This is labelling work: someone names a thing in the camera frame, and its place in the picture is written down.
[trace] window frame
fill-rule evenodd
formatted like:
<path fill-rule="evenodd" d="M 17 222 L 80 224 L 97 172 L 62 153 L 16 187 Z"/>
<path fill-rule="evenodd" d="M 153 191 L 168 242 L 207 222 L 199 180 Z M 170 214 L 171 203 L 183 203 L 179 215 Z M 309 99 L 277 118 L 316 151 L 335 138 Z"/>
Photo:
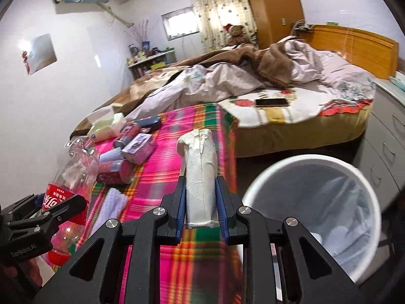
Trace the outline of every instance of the window frame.
<path fill-rule="evenodd" d="M 166 33 L 166 37 L 167 37 L 168 41 L 172 41 L 172 40 L 175 40 L 175 39 L 179 39 L 181 37 L 185 37 L 185 36 L 189 36 L 189 35 L 192 35 L 192 34 L 200 33 L 198 22 L 196 21 L 197 31 L 195 31 L 193 33 L 179 34 L 179 35 L 175 35 L 175 36 L 169 35 L 169 32 L 170 32 L 169 19 L 174 17 L 174 16 L 185 14 L 187 12 L 193 12 L 194 15 L 196 16 L 193 6 L 182 8 L 182 9 L 175 10 L 175 11 L 172 11 L 172 12 L 168 12 L 167 14 L 164 14 L 164 15 L 161 16 L 161 19 L 163 20 L 163 27 L 165 28 L 165 33 Z"/>

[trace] plaid tablecloth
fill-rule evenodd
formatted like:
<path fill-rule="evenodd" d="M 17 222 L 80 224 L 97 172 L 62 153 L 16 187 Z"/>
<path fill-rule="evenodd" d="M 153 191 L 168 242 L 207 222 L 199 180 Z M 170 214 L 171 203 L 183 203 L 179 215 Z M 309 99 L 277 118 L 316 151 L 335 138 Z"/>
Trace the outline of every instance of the plaid tablecloth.
<path fill-rule="evenodd" d="M 230 191 L 236 191 L 236 161 L 234 155 L 237 121 L 216 104 L 198 105 L 161 115 L 162 127 L 153 136 L 155 152 L 134 170 L 135 179 L 129 186 L 117 186 L 130 198 L 120 220 L 139 218 L 159 206 L 165 194 L 173 193 L 179 177 L 181 158 L 176 152 L 178 138 L 193 129 L 210 129 L 218 155 L 218 171 L 226 179 Z M 104 150 L 109 143 L 103 143 Z M 108 187 L 96 184 L 96 197 L 89 213 L 83 243 L 97 219 Z M 127 266 L 124 272 L 120 303 L 123 303 Z M 177 247 L 162 246 L 160 254 L 160 302 L 240 303 L 241 275 L 238 253 L 220 239 L 219 228 L 185 230 Z"/>

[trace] wooden wardrobe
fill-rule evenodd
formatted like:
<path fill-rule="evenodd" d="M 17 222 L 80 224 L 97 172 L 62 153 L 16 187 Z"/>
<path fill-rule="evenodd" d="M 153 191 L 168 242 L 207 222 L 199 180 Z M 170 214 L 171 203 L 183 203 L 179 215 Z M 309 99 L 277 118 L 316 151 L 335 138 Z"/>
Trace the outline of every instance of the wooden wardrobe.
<path fill-rule="evenodd" d="M 249 3 L 261 49 L 289 35 L 293 24 L 304 19 L 300 0 L 249 0 Z"/>

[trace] small window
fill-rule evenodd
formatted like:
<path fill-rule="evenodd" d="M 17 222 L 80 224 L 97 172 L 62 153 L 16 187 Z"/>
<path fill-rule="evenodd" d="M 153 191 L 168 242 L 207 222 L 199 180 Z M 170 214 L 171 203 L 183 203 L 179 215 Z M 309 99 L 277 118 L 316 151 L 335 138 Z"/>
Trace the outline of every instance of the small window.
<path fill-rule="evenodd" d="M 193 7 L 169 12 L 163 15 L 162 18 L 169 41 L 199 32 Z"/>

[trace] white wall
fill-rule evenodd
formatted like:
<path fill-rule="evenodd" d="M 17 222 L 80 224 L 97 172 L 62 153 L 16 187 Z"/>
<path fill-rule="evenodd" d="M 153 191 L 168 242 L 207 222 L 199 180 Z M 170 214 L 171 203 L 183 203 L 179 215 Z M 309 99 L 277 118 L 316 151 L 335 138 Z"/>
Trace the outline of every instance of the white wall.
<path fill-rule="evenodd" d="M 399 43 L 399 55 L 405 59 L 405 36 L 383 0 L 301 0 L 308 24 L 338 22 L 378 33 Z"/>
<path fill-rule="evenodd" d="M 75 126 L 131 83 L 125 28 L 98 8 L 14 0 L 0 21 L 2 207 L 44 192 Z M 46 33 L 57 62 L 27 75 L 19 44 Z"/>
<path fill-rule="evenodd" d="M 121 5 L 121 11 L 127 21 L 135 24 L 143 19 L 149 20 L 150 29 L 156 24 L 148 38 L 151 47 L 157 46 L 160 50 L 173 47 L 176 49 L 177 60 L 180 61 L 203 53 L 201 35 L 197 33 L 168 41 L 161 16 L 191 4 L 191 0 L 130 0 Z"/>

